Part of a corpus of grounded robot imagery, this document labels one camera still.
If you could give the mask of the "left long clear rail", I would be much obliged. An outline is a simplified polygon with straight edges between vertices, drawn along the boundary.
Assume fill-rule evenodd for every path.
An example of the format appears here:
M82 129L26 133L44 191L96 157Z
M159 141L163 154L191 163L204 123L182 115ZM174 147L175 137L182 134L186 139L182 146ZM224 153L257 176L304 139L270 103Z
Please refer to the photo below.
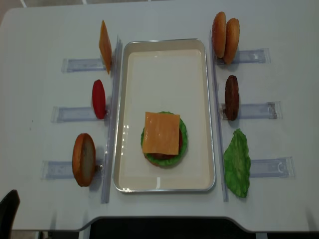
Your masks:
M101 193L101 203L107 204L110 198L110 189L112 182L113 160L115 158L118 124L119 124L119 107L121 101L121 64L122 64L123 43L120 37L117 37L117 44L113 62L113 86L112 97L109 110L109 127L106 152L104 157L103 184Z

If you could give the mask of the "standing red tomato slice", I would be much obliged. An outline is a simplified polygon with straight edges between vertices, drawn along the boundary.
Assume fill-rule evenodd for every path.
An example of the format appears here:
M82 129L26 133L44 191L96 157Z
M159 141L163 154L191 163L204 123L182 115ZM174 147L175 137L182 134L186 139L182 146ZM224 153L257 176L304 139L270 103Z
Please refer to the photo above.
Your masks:
M101 80L96 80L93 84L92 105L96 117L100 120L104 119L106 114L106 98Z

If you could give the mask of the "orange cheese slice on burger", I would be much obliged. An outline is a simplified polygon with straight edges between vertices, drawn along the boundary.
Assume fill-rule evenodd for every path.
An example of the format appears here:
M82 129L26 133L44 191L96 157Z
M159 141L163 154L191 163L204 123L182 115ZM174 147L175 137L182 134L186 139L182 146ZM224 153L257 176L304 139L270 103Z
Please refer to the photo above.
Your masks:
M179 123L180 115L146 112L143 153L177 155Z

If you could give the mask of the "standing brown meat patty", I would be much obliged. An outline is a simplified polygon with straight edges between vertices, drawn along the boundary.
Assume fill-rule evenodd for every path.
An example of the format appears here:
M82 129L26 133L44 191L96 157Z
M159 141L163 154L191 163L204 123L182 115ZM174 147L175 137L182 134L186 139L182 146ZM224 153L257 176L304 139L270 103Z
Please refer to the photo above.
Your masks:
M236 120L239 112L239 87L237 77L230 75L225 85L225 107L228 120Z

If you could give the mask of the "clear holder for cheese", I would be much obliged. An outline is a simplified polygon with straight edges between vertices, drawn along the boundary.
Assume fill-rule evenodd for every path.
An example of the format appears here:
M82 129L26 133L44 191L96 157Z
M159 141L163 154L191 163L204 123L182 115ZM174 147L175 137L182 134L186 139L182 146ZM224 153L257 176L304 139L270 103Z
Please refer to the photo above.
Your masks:
M95 59L63 59L61 72L104 71L106 67L100 58Z

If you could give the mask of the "clear holder for patty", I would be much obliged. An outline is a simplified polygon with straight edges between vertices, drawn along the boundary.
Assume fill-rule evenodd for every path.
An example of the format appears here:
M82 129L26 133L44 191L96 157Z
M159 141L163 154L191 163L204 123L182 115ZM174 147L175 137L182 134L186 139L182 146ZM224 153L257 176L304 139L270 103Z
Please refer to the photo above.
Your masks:
M241 104L237 115L239 119L282 119L281 102L267 102L260 104Z

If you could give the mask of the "standing bottom bun slice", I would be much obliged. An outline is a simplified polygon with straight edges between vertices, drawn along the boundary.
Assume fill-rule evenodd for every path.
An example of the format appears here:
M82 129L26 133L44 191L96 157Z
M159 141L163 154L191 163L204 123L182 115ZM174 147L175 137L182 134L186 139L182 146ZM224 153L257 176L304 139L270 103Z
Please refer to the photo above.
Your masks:
M87 133L77 136L72 154L72 172L80 187L88 187L95 174L96 149Z

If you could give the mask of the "clear holder for lettuce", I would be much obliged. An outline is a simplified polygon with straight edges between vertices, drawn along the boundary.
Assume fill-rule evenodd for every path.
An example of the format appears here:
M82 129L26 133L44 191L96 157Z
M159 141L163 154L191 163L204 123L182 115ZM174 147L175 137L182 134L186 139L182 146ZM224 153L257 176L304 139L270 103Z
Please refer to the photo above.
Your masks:
M292 157L254 159L251 161L251 178L288 178L294 176L295 171Z

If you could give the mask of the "standing orange cheese slice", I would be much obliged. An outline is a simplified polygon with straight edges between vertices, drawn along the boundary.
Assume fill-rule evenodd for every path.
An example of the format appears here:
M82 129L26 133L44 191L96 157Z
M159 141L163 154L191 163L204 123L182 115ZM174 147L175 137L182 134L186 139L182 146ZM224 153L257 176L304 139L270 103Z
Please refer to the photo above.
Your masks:
M106 71L110 74L112 65L112 47L104 20L102 20L100 28L99 49Z

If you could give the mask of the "clear holder for bottom bun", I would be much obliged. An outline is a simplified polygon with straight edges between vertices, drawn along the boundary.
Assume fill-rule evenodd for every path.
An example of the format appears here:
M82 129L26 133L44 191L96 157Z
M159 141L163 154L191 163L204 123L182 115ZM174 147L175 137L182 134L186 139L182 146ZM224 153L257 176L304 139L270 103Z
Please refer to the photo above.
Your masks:
M43 161L41 180L75 179L71 161Z

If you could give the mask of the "black chair back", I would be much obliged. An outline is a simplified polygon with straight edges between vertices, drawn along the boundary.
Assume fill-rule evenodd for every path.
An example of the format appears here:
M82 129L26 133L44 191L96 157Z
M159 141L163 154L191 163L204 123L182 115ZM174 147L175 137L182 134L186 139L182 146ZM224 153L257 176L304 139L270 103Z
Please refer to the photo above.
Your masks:
M0 202L0 238L9 239L20 198L17 190L11 190Z

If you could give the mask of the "sesame bun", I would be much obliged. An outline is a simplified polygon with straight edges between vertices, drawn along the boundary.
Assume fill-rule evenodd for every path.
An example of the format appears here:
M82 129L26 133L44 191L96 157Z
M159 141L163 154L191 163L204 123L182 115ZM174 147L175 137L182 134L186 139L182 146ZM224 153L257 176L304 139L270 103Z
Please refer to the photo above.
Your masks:
M226 24L226 45L223 60L231 64L235 58L240 37L240 24L236 18L231 18Z
M212 25L212 44L215 55L223 58L226 45L226 15L225 12L219 12Z

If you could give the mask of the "long clear rail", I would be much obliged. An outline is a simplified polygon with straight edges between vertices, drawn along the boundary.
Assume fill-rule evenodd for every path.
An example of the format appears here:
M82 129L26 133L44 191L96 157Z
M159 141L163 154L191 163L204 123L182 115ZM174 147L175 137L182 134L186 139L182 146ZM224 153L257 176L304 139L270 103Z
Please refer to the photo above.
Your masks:
M112 97L109 110L109 127L106 152L104 157L103 184L101 193L101 203L107 204L110 198L110 189L112 182L113 160L115 158L118 124L119 124L119 107L121 101L121 64L122 64L123 43L120 37L117 37L117 44L113 62L113 86Z
M213 84L213 94L214 94L214 108L216 114L216 124L217 124L217 137L218 137L218 149L219 149L219 164L220 164L220 172L221 172L221 187L223 194L223 202L228 202L228 189L225 181L225 168L224 168L224 149L223 149L223 137L222 137L222 128L221 128L221 114L219 109L219 98L218 98L218 83L216 78L216 60L215 53L213 49L212 43L212 30L210 30L209 34L209 43L210 43L210 61L211 61L211 69L212 69L212 84Z

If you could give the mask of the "standing green lettuce leaf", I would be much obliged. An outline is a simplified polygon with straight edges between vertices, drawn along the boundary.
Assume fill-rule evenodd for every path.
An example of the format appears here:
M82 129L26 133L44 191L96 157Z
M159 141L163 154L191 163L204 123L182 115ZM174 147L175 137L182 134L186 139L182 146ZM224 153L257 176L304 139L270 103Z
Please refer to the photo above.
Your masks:
M230 191L245 198L250 187L251 159L246 135L241 129L233 132L229 146L224 152L225 182Z

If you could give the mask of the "white metal serving tray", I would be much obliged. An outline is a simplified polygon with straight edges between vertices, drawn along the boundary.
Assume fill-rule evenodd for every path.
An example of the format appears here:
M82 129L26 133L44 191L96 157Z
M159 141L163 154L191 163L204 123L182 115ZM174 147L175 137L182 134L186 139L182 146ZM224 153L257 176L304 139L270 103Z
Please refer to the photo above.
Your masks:
M174 167L143 155L145 112L171 112L186 125L188 145ZM200 192L215 183L206 48L199 39L130 42L124 48L114 184L122 193Z

